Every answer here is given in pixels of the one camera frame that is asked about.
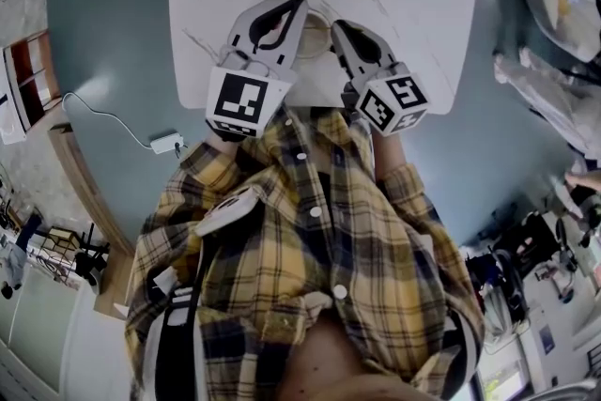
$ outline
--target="teal floor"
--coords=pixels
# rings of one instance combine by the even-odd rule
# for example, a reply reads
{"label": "teal floor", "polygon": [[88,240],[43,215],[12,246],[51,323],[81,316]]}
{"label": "teal floor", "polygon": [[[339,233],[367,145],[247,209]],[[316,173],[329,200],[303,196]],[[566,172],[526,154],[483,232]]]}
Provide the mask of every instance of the teal floor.
{"label": "teal floor", "polygon": [[[54,67],[63,93],[114,113],[148,142],[178,131],[193,144],[206,134],[202,111],[177,99],[168,0],[48,0]],[[561,172],[562,139],[492,75],[491,53],[514,54],[520,41],[556,57],[523,0],[476,0],[470,46],[453,111],[428,116],[404,134],[442,220],[459,243],[473,239],[490,213],[523,194],[533,179]],[[112,119],[68,101],[69,119],[100,191],[135,241],[177,159],[137,146]]]}

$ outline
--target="cord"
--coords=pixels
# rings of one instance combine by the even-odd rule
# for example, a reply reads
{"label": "cord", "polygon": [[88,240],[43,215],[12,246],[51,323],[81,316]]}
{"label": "cord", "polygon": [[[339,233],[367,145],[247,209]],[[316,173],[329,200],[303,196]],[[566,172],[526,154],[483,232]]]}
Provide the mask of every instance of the cord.
{"label": "cord", "polygon": [[119,124],[121,124],[127,132],[130,133],[130,136],[133,137],[133,139],[135,139],[135,142],[137,142],[141,147],[143,147],[144,149],[148,149],[148,150],[152,150],[151,146],[147,146],[146,144],[143,144],[142,142],[140,142],[140,140],[135,136],[135,134],[131,131],[131,129],[126,125],[125,122],[123,122],[119,117],[117,117],[115,114],[110,114],[108,112],[101,112],[101,111],[95,111],[94,109],[92,109],[89,105],[87,105],[85,103],[85,100],[83,100],[81,97],[79,97],[77,94],[75,94],[74,92],[67,92],[64,96],[63,96],[63,100],[62,100],[62,107],[63,107],[63,111],[67,112],[67,109],[65,109],[65,100],[67,99],[67,97],[69,96],[73,96],[77,99],[79,99],[79,101],[85,106],[87,107],[87,109],[92,113],[92,114],[96,114],[97,116],[107,116],[107,117],[111,117],[114,120],[116,120]]}

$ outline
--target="white button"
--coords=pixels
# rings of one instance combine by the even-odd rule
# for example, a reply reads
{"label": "white button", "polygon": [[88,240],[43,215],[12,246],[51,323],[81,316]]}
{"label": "white button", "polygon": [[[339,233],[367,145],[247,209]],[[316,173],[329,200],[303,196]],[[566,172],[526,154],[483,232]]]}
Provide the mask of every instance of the white button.
{"label": "white button", "polygon": [[343,285],[335,285],[333,292],[334,297],[340,301],[343,300],[348,294],[347,289]]}

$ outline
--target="plaid shirt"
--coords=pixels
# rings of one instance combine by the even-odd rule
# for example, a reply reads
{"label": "plaid shirt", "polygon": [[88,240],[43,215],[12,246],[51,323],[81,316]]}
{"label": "plaid shirt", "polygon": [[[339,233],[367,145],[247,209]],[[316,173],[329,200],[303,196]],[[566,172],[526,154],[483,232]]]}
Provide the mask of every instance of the plaid shirt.
{"label": "plaid shirt", "polygon": [[[308,135],[331,153],[329,206],[311,156],[297,157],[310,151]],[[272,397],[291,349],[331,307],[367,366],[440,395],[458,352],[442,345],[450,309],[482,343],[470,277],[415,168],[402,165],[377,185],[367,130],[337,110],[303,125],[282,108],[235,160],[201,144],[181,163],[137,244],[126,338],[138,382],[150,325],[168,303],[150,280],[172,266],[181,283],[193,282],[203,242],[194,227],[246,186],[259,193],[263,219],[245,239],[220,244],[196,311],[209,398]],[[342,300],[336,285],[347,289]]]}

